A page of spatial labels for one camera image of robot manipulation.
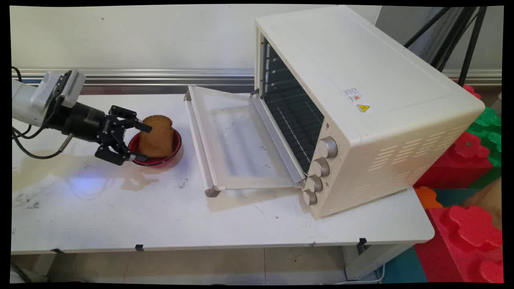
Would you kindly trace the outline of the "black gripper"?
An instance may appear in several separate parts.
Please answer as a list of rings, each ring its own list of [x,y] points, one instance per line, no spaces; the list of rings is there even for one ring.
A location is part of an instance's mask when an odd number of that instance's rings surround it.
[[[63,135],[99,145],[98,159],[122,166],[127,161],[146,161],[147,155],[134,152],[124,142],[125,129],[136,128],[150,133],[152,127],[143,123],[133,110],[111,106],[109,112],[77,102],[72,108],[54,104],[51,128]]]

